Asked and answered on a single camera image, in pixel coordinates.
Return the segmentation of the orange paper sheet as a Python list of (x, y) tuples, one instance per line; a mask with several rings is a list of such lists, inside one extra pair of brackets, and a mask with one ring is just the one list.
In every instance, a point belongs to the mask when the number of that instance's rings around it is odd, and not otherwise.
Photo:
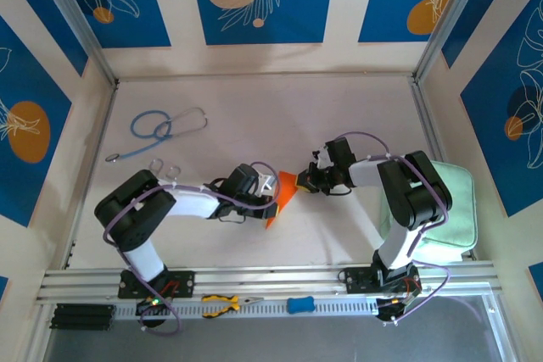
[(296, 186), (296, 181), (297, 181), (296, 174), (292, 174), (286, 171), (280, 171), (278, 175), (279, 175), (279, 181), (281, 184), (281, 191), (277, 199), (277, 213), (275, 217), (272, 217), (266, 221), (267, 230), (271, 227), (272, 223), (276, 220), (276, 218), (279, 216), (281, 211), (285, 209), (285, 207), (288, 205), (290, 200), (294, 197), (294, 195), (298, 191), (298, 187)]

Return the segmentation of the blue bone-shaped block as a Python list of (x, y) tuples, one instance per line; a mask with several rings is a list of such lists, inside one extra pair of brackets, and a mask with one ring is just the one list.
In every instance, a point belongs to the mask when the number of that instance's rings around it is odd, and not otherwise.
[(287, 300), (287, 312), (290, 315), (299, 313), (311, 313), (316, 310), (315, 299), (312, 296), (303, 298), (289, 298)]

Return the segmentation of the blue stethoscope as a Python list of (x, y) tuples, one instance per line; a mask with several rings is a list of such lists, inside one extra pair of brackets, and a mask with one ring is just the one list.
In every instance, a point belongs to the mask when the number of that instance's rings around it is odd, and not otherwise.
[[(186, 129), (184, 131), (173, 132), (174, 123), (180, 119), (183, 119), (186, 116), (189, 116), (190, 114), (196, 114), (202, 120), (202, 124), (190, 129)], [(139, 121), (154, 116), (158, 117), (160, 120), (156, 123), (156, 126), (151, 130), (151, 132), (142, 133), (137, 130), (137, 123)], [(130, 152), (112, 153), (107, 156), (104, 161), (106, 163), (117, 163), (121, 160), (130, 159), (149, 150), (152, 150), (153, 148), (158, 147), (162, 143), (169, 142), (198, 131), (202, 131), (208, 126), (208, 124), (209, 119), (207, 117), (207, 114), (200, 107), (191, 107), (174, 116), (171, 116), (164, 110), (160, 109), (150, 109), (143, 111), (133, 117), (132, 122), (129, 126), (129, 131), (133, 137), (138, 140), (148, 141), (148, 144)]]

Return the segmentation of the mint green cushion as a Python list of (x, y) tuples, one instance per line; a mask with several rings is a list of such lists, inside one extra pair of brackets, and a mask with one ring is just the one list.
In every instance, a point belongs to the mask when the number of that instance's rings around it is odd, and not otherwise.
[(478, 241), (476, 198), (471, 173), (459, 166), (431, 161), (452, 197), (449, 220), (426, 232), (414, 259), (436, 262), (461, 261), (462, 255), (473, 249)]

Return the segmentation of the black ribbed block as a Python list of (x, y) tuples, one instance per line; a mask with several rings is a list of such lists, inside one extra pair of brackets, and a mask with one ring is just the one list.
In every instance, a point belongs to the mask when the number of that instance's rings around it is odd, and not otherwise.
[(49, 328), (70, 331), (108, 331), (115, 306), (107, 304), (57, 304)]

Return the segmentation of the aluminium rail frame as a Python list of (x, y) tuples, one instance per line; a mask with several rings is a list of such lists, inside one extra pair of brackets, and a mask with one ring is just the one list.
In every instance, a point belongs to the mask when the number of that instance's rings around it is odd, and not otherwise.
[[(171, 273), (193, 272), (192, 294), (197, 300), (205, 294), (261, 297), (268, 300), (312, 296), (342, 297), (345, 265), (278, 267), (188, 267), (172, 268)], [(501, 294), (502, 284), (490, 261), (453, 262), (447, 265), (450, 280), (439, 291), (442, 296)], [(48, 270), (36, 295), (38, 304), (106, 304), (118, 300), (120, 269)]]

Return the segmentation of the yellow-handled pliers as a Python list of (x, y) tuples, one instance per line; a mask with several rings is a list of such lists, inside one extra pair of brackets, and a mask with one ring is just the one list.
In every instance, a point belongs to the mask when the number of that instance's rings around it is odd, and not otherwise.
[(201, 298), (202, 302), (223, 302), (227, 305), (219, 311), (203, 313), (205, 319), (215, 319), (229, 312), (238, 312), (243, 306), (259, 303), (264, 298), (258, 297), (239, 297), (236, 295), (226, 296), (220, 294), (205, 295)]

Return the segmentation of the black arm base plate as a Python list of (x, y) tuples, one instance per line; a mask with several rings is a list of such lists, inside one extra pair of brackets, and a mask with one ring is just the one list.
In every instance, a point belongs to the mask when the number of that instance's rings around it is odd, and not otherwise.
[(421, 291), (417, 279), (418, 269), (414, 264), (396, 269), (381, 270), (377, 266), (349, 267), (343, 269), (348, 294), (402, 294)]
[[(193, 271), (163, 270), (148, 282), (158, 294), (164, 298), (191, 298), (194, 289)], [(144, 299), (153, 294), (129, 270), (120, 273), (118, 298)]]

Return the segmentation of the aluminium frame post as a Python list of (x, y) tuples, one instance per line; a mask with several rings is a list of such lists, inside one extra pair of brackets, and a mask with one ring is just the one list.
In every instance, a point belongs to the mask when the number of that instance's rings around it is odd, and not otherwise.
[(99, 74), (115, 91), (118, 78), (105, 58), (103, 49), (94, 35), (84, 13), (82, 13), (76, 0), (53, 0), (64, 20), (77, 38), (89, 59), (96, 65)]
[(434, 32), (431, 34), (427, 46), (423, 50), (422, 57), (419, 59), (416, 68), (413, 70), (413, 83), (420, 86), (436, 58), (440, 54), (440, 50), (449, 37), (458, 18), (462, 14), (468, 0), (449, 0), (445, 6), (444, 13), (439, 18)]

